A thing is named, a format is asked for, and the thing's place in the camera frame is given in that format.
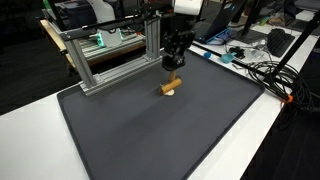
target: black cable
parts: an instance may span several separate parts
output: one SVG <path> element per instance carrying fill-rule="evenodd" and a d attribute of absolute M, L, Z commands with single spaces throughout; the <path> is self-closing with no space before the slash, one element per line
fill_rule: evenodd
<path fill-rule="evenodd" d="M 279 62 L 272 61 L 252 63 L 250 66 L 253 69 L 264 69 L 265 76 L 258 75 L 256 71 L 249 71 L 249 75 L 258 83 L 263 84 L 266 89 L 275 94 L 282 101 L 285 101 L 286 105 L 290 106 L 290 108 L 303 112 L 312 112 L 314 108 L 312 93 L 297 70 L 290 65 L 286 65 L 280 72 L 277 72 L 276 77 L 278 77 L 282 83 L 277 83 L 274 77 L 271 76 L 278 64 Z M 291 94 L 287 92 L 284 86 L 285 83 L 291 84 L 291 86 L 288 87 L 292 90 Z"/>
<path fill-rule="evenodd" d="M 245 24 L 236 25 L 236 26 L 227 26 L 227 27 L 229 27 L 229 28 L 239 28 L 239 27 L 242 27 L 242 26 L 245 26 Z"/>
<path fill-rule="evenodd" d="M 316 97 L 316 98 L 318 98 L 318 99 L 320 99 L 320 95 L 318 95 L 318 94 L 315 94 L 315 93 L 311 92 L 311 95 Z"/>
<path fill-rule="evenodd" d="M 134 29 L 131 29 L 129 27 L 127 27 L 127 29 L 121 29 L 121 34 L 124 35 L 130 35 L 130 34 L 134 34 L 136 33 L 136 31 Z"/>
<path fill-rule="evenodd" d="M 294 119 L 297 114 L 298 111 L 296 109 L 293 109 L 290 106 L 285 106 L 279 114 L 280 118 L 276 122 L 275 127 L 280 131 L 286 130 L 290 126 L 292 119 Z"/>
<path fill-rule="evenodd" d="M 150 24 L 152 24 L 152 23 L 154 23 L 156 21 L 160 21 L 161 19 L 162 19 L 162 17 L 156 17 L 153 20 L 151 20 L 150 22 L 148 22 L 148 25 L 150 25 Z"/>

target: keyboard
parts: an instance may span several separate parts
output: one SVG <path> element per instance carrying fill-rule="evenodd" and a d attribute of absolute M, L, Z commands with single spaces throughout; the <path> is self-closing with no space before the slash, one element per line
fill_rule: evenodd
<path fill-rule="evenodd" d="M 211 27 L 210 23 L 207 22 L 197 22 L 193 28 L 196 33 L 195 39 L 199 39 L 200 37 L 204 37 Z"/>
<path fill-rule="evenodd" d="M 276 57 L 281 57 L 294 40 L 294 36 L 285 33 L 283 29 L 272 29 L 267 37 L 268 49 Z"/>

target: wooden piece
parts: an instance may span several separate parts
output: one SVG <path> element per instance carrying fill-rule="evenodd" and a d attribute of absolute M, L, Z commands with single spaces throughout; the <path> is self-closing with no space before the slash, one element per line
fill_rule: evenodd
<path fill-rule="evenodd" d="M 180 86 L 182 84 L 182 81 L 180 78 L 177 78 L 173 80 L 172 82 L 164 85 L 161 87 L 161 94 L 166 94 L 167 92 L 171 91 L 172 89 Z"/>
<path fill-rule="evenodd" d="M 40 23 L 42 27 L 47 31 L 47 33 L 50 35 L 51 39 L 54 41 L 54 43 L 58 46 L 60 51 L 63 51 L 66 49 L 66 46 L 64 45 L 63 41 L 60 39 L 60 36 L 58 33 L 56 33 L 52 27 L 49 25 L 48 20 L 40 20 Z M 76 68 L 76 65 L 74 64 L 71 56 L 69 54 L 65 55 L 66 60 L 71 64 L 73 68 Z"/>
<path fill-rule="evenodd" d="M 176 70 L 174 71 L 170 71 L 170 74 L 169 74 L 169 81 L 172 82 L 176 79 Z"/>

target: green light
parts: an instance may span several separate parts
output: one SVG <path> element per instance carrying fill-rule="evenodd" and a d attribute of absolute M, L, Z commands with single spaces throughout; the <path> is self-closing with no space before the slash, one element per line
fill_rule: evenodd
<path fill-rule="evenodd" d="M 121 37 L 121 40 L 123 40 L 123 36 L 122 36 L 122 33 L 121 33 L 121 31 L 120 31 L 120 37 Z"/>
<path fill-rule="evenodd" d="M 96 37 L 97 37 L 97 43 L 98 43 L 98 45 L 99 45 L 100 47 L 104 47 L 105 45 L 104 45 L 104 43 L 103 43 L 103 40 L 102 40 L 102 37 L 101 37 L 101 33 L 97 33 Z"/>

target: black stand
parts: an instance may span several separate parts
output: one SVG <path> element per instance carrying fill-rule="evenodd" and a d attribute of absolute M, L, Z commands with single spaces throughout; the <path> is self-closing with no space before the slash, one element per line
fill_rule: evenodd
<path fill-rule="evenodd" d="M 251 44 L 267 37 L 266 34 L 251 29 L 246 33 L 244 33 L 244 31 L 244 29 L 239 31 L 235 38 L 246 44 Z"/>
<path fill-rule="evenodd" d="M 191 46 L 194 37 L 193 31 L 176 31 L 164 39 L 164 51 L 168 54 L 162 60 L 165 70 L 173 71 L 186 64 L 184 52 Z"/>
<path fill-rule="evenodd" d="M 203 6 L 204 6 L 204 1 L 202 2 L 201 9 L 200 9 L 199 15 L 197 16 L 196 22 L 202 21 L 201 15 L 202 15 Z"/>
<path fill-rule="evenodd" d="M 272 77 L 274 77 L 277 72 L 281 71 L 281 69 L 288 63 L 288 61 L 292 58 L 292 56 L 297 52 L 300 46 L 304 43 L 304 41 L 309 37 L 309 35 L 313 32 L 313 30 L 317 29 L 320 25 L 320 10 L 313 16 L 313 19 L 308 22 L 304 31 L 297 39 L 297 41 L 293 44 L 287 54 L 280 61 L 279 65 L 272 72 Z"/>
<path fill-rule="evenodd" d="M 239 23 L 240 19 L 241 19 L 241 16 L 242 16 L 242 13 L 243 11 L 245 10 L 246 8 L 246 4 L 247 2 L 243 3 L 243 6 L 241 7 L 241 9 L 239 10 L 239 12 L 233 17 L 233 19 L 231 20 L 231 22 L 233 23 Z"/>
<path fill-rule="evenodd" d="M 58 9 L 57 9 L 56 5 L 54 4 L 54 2 L 52 0 L 48 0 L 48 3 L 50 5 L 50 7 L 51 7 L 51 10 L 52 10 L 53 14 L 56 17 L 56 19 L 54 19 L 54 17 L 52 17 L 53 21 L 55 21 L 57 23 L 57 26 L 59 27 L 59 29 L 61 31 L 66 31 L 67 28 L 64 25 L 64 23 L 63 23 L 63 21 L 62 21 L 62 19 L 60 17 L 60 14 L 58 12 Z"/>

